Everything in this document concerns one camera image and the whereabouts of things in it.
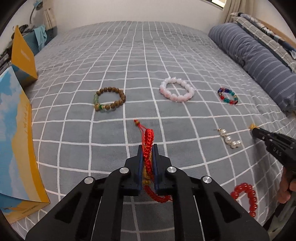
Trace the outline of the person's right hand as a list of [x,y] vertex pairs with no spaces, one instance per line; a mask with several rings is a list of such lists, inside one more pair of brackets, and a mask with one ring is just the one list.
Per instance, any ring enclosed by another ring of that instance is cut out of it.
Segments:
[[295,185],[295,179],[292,181],[288,181],[287,178],[287,170],[286,168],[283,168],[283,173],[279,185],[279,190],[277,192],[277,200],[279,203],[285,204],[287,201],[291,198],[291,193],[289,192],[295,192],[296,191],[296,185]]

